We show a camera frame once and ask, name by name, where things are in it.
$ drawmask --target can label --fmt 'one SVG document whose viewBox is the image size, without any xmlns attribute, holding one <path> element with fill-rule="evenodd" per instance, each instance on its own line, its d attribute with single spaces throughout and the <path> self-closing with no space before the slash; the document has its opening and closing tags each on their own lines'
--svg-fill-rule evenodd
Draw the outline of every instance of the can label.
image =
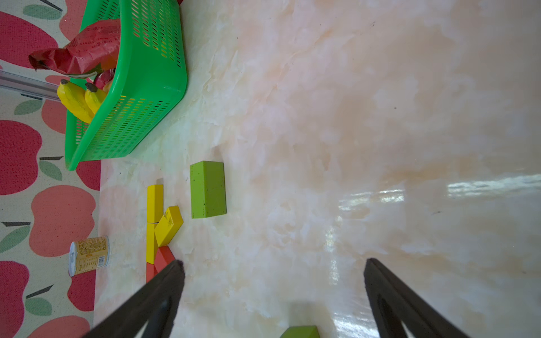
<svg viewBox="0 0 541 338">
<path fill-rule="evenodd" d="M 75 275 L 104 267 L 107 264 L 109 248 L 106 237 L 88 238 L 74 244 Z"/>
</svg>

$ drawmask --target marble tile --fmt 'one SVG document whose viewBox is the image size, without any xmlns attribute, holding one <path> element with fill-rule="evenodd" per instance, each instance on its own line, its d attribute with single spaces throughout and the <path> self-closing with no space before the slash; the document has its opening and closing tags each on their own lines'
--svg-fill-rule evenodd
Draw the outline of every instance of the marble tile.
<svg viewBox="0 0 541 338">
<path fill-rule="evenodd" d="M 541 3 L 184 0 L 189 86 L 103 161 L 95 323 L 145 281 L 146 186 L 184 225 L 174 337 L 377 337 L 377 257 L 472 337 L 541 335 Z M 189 165 L 223 161 L 192 220 Z"/>
</svg>

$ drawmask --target apple print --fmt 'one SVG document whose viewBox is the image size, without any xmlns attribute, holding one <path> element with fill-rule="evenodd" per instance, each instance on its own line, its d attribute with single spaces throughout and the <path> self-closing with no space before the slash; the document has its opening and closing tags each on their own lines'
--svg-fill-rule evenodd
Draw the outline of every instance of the apple print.
<svg viewBox="0 0 541 338">
<path fill-rule="evenodd" d="M 12 338 L 23 324 L 23 292 L 30 274 L 26 266 L 11 261 L 0 262 L 0 271 L 0 337 Z"/>
<path fill-rule="evenodd" d="M 43 257 L 67 254 L 72 242 L 87 238 L 94 228 L 95 208 L 92 195 L 70 185 L 57 185 L 38 193 L 32 200 L 34 226 L 30 249 Z"/>
<path fill-rule="evenodd" d="M 80 311 L 93 311 L 95 288 L 96 270 L 75 275 L 71 278 L 68 299 Z"/>
<path fill-rule="evenodd" d="M 70 78 L 64 75 L 49 75 L 45 78 L 45 81 L 55 85 L 60 85 L 60 80 L 62 79 L 69 80 Z"/>
<path fill-rule="evenodd" d="M 66 0 L 68 11 L 60 19 L 60 31 L 69 41 L 79 34 L 87 0 Z"/>
<path fill-rule="evenodd" d="M 0 12 L 0 22 L 0 59 L 4 61 L 32 68 L 28 61 L 29 54 L 37 50 L 58 48 L 55 39 L 26 20 Z"/>
<path fill-rule="evenodd" d="M 84 185 L 90 189 L 100 190 L 101 160 L 79 162 L 75 171 Z"/>
<path fill-rule="evenodd" d="M 43 122 L 54 131 L 66 133 L 66 107 L 52 100 L 45 100 L 41 109 Z"/>
<path fill-rule="evenodd" d="M 86 319 L 65 316 L 41 325 L 28 338 L 78 338 L 88 331 L 90 331 L 90 324 Z"/>
<path fill-rule="evenodd" d="M 18 193 L 36 181 L 41 144 L 41 135 L 32 127 L 0 120 L 0 195 Z"/>
</svg>

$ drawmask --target green wooden block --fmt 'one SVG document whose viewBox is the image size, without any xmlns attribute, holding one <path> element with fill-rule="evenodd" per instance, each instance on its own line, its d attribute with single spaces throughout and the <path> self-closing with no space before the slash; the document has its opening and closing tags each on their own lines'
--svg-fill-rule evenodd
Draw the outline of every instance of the green wooden block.
<svg viewBox="0 0 541 338">
<path fill-rule="evenodd" d="M 288 328 L 280 338 L 319 338 L 317 326 L 293 326 Z"/>
<path fill-rule="evenodd" d="M 226 180 L 222 162 L 201 161 L 190 165 L 192 218 L 227 213 Z"/>
</svg>

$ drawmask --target wooden block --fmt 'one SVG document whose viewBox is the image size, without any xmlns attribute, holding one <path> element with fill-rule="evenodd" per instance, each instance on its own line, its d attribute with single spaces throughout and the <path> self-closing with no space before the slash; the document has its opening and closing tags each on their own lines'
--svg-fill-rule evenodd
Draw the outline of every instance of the wooden block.
<svg viewBox="0 0 541 338">
<path fill-rule="evenodd" d="M 163 215 L 163 184 L 147 188 L 147 223 L 158 223 Z"/>
<path fill-rule="evenodd" d="M 158 274 L 154 264 L 147 263 L 147 283 Z"/>
<path fill-rule="evenodd" d="M 316 326 L 293 326 L 288 328 L 280 338 L 319 338 Z"/>
<path fill-rule="evenodd" d="M 158 242 L 154 235 L 156 223 L 147 223 L 147 263 L 154 264 Z"/>
<path fill-rule="evenodd" d="M 201 161 L 190 165 L 192 218 L 227 213 L 226 180 L 222 162 Z"/>
<path fill-rule="evenodd" d="M 174 260 L 175 256 L 173 256 L 173 253 L 171 252 L 171 250 L 169 250 L 168 246 L 160 247 L 156 252 L 156 260 L 154 261 L 154 266 L 156 267 L 156 270 L 160 272 L 161 270 L 164 270 L 164 268 Z"/>
<path fill-rule="evenodd" d="M 169 207 L 154 231 L 159 247 L 169 244 L 184 221 L 177 206 Z"/>
</svg>

